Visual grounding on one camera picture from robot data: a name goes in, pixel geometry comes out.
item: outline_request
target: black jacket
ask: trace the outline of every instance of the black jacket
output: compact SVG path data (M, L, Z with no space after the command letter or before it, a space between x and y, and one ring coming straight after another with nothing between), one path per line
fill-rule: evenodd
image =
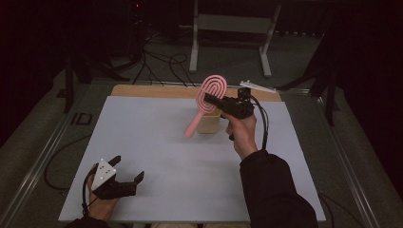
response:
M240 177L252 228L317 227L314 208L294 186L290 167L276 155L260 150L240 163ZM106 228L106 222L83 217L66 228Z

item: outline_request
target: gray floor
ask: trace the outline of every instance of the gray floor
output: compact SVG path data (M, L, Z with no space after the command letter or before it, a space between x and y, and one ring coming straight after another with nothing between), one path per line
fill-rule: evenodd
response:
M145 49L168 56L177 53L190 56L189 39L165 42L164 39L157 38L161 37L156 37ZM269 48L273 77L265 79L262 77L257 42L217 43L204 39L201 40L198 72L189 74L189 77L194 83L201 83L210 74L221 74L232 86L246 80L261 86L280 86L303 74L318 43L317 38L275 35ZM146 62L165 85L180 83L170 71L169 64L151 56L146 57ZM189 60L183 64L185 69L188 68L188 62ZM128 84L132 83L139 69L140 65L122 73L122 76L131 79ZM180 66L173 66L173 69L187 84L190 83ZM55 78L54 88L1 148L0 213L3 222L10 222L9 227L65 225L57 219L66 192L48 187L43 179L43 168L35 169L34 164L48 161L49 156L44 156L46 151L57 151L64 145L91 134L106 96L114 85L121 83L100 76L91 85L76 85L76 105L72 113L91 113L94 119L90 125L59 125L71 118L71 114L63 114L64 100L56 98L58 90L64 87L63 76L61 72ZM145 69L138 84L149 84L148 77L149 71ZM159 83L155 78L153 80L153 84ZM309 88L310 84L311 82L307 82L298 88ZM282 93L281 98L289 108L317 190L343 205L359 222L366 223L367 227L371 227L368 224L372 224L372 227L402 227L402 201L393 190L365 134L344 100L343 91L338 89L336 92L339 109L334 113L336 126L329 127L323 119L320 102L307 96L305 90L301 89ZM63 134L55 135L58 129L62 129ZM88 138L85 138L63 148L49 167L50 182L69 187L87 141ZM21 187L30 190L21 191ZM328 199L326 201L334 215L336 227L360 227L346 210ZM363 211L362 208L366 207L358 205L360 203L368 203L367 210ZM321 222L319 227L332 227L329 221L330 211L325 204L322 206L328 221Z

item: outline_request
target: metal stand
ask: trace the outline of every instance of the metal stand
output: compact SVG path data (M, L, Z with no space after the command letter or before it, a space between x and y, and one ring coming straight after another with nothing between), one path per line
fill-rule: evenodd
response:
M269 48L270 41L275 31L281 6L276 6L275 12L271 18L258 18L199 14L198 4L199 0L195 0L193 18L193 45L190 55L189 71L191 73L197 71L199 54L199 29L262 33L266 34L266 41L263 46L259 48L259 56L263 68L263 76L265 78L270 78L272 76L272 71L270 70L269 61L267 58L267 49Z

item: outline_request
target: white table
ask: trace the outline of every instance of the white table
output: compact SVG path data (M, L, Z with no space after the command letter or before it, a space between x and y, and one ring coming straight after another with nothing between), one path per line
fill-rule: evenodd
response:
M146 97L142 91L155 97ZM137 196L119 201L111 220L249 221L240 183L240 158L224 132L226 121L221 121L217 134L195 133L190 139L183 135L197 112L196 103L194 99L172 97L188 97L196 91L196 88L130 85L114 90L112 95L123 92L128 96L144 96L107 98L59 220L69 221L82 215L82 184L92 164L121 155L122 161L115 166L116 181L132 181L142 171L144 180L138 186ZM262 101L279 101L278 94L255 95L265 97L260 102L270 118L268 150L289 162L298 192L313 205L318 220L325 220L285 104ZM258 144L261 135L262 126L258 124Z

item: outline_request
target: black cable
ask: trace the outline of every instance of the black cable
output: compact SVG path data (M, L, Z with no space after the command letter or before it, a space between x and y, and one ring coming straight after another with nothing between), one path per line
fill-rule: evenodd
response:
M172 60L174 60L175 62L177 62L177 64L182 68L184 74L186 75L186 78L189 80L189 82L192 84L193 87L196 87L195 84L193 83L192 79L189 77L189 74L187 73L186 69L183 67L183 65L174 57L177 55L183 55L185 57L185 61L187 60L187 56L184 54L174 54L169 58L169 68L171 69L171 72L176 75L174 69L172 68Z
M45 183L46 183L49 187L51 187L51 188L53 188L53 189L56 189L56 190L62 190L62 191L66 191L66 190L69 189L69 187L58 187L58 186L55 186L55 185L53 185L52 183L50 183L49 180L48 180L48 168L49 168L51 162L53 161L53 159L54 159L60 152L62 152L62 151L63 151L64 149L66 149L68 146L70 146L70 145L72 145L72 144L75 144L75 143L77 143L77 142L79 142L79 141L81 141L81 140L84 140L84 139L86 139L86 138L88 138L88 137L90 137L90 136L91 136L91 135L86 135L86 136L84 136L84 137L82 137L82 138L80 138L80 139L78 139L78 140L75 140L75 141L73 141L73 142L67 143L67 144L65 144L64 146L62 146L60 149L56 150L56 151L53 153L53 155L50 157L50 159L49 159L49 161L48 161L48 164L47 164L47 166L45 167L45 170L44 170L44 181L45 181Z
M334 199L326 196L325 194L318 192L318 194L330 201L332 201L334 204L336 204L337 206L339 206L341 209L343 209L345 212L347 212L357 223L359 226L361 226L362 228L365 228L365 226L358 220L358 218L356 218L349 210L347 210L347 208L345 208L343 205L341 205L340 203L338 203L337 201L335 201Z
M89 176L92 174L91 171L86 175L83 183L83 203L81 204L83 206L83 215L88 215L88 205L86 205L86 183L88 182Z
M144 67L145 67L145 55L144 55L144 53L142 53L142 56L143 56L143 58L144 58L144 60L142 60L142 62L143 62L143 63L142 63L142 68L140 68L139 72L137 72L137 74L136 74L136 77L134 77L134 80L133 80L132 85L135 85L135 84L136 84L137 79L139 79L139 77L140 77L140 75L142 74L143 69L144 69Z
M182 83L184 86L187 87L186 82L185 82L184 80L182 80L181 77L179 77L179 76L173 71L173 69L172 69L172 67L171 67L170 60L169 60L169 61L166 61L166 60L164 60L164 59L162 59L162 58L160 58L160 57L157 57L156 55L161 55L161 56L163 56L163 57L165 57L165 58L171 58L171 57L166 56L166 55L162 55L162 54L158 54L158 53L153 53L153 52L150 52L150 51L147 51L147 50L145 50L144 53L146 53L146 54L148 54L149 56L152 56L152 57L154 57L154 58L156 58L156 59L158 59L158 60L161 60L161 61L163 61L163 62L165 62L165 63L168 63L168 64L169 64L169 67L170 67L170 69L171 69L171 72L174 74L174 76L175 76L179 81L181 81L181 83Z
M172 65L173 65L173 64L179 65L179 66L182 68L184 74L186 75L186 78L187 78L187 79L189 80L189 82L192 84L192 86L196 87L195 84L193 83L192 79L189 77L189 74L187 73L186 69L185 69L185 68L183 67L183 65L182 65L183 63L185 63L185 62L187 61L187 56L186 56L185 54L179 54L179 53L177 53L177 54L174 54L174 55L172 55L172 56L167 56L167 55L163 55L163 54L160 54L160 53L155 53L155 52L151 52L151 51L147 51L147 50L145 51L145 53L147 53L148 55L150 55L150 56L152 56L152 57L154 57L154 58L156 58L156 59L158 59L158 60L160 60L160 61L163 61L163 62L165 62L165 63L168 63L168 64L169 64L169 68L170 68L172 74L173 74L176 78L178 78L185 86L187 86L187 85L184 83L184 81L175 73L174 69L172 68ZM160 57L158 57L157 55L162 56L162 57L164 57L164 58L167 58L168 60L165 60L165 59L163 59L163 58L160 58ZM177 59L175 58L176 56L183 56L183 57L184 57L184 60L179 61L179 60L177 60Z
M326 202L326 200L325 200L320 194L317 194L317 195L318 195L319 198L322 200L322 202L326 205L326 207L327 207L327 209L328 209L328 211L329 211L329 214L330 214L330 221L332 222L332 228L335 228L335 218L334 218L334 216L333 216L333 211L332 211L332 209L330 209L329 204Z
M256 97L254 97L251 94L246 94L246 93L244 93L244 94L255 102L256 106L258 107L258 109L260 111L260 115L263 120L263 128L264 128L263 129L263 140L261 142L261 149L266 149L267 137L269 134L269 117L267 116L266 110L260 105L260 103L259 103L258 99L256 99Z

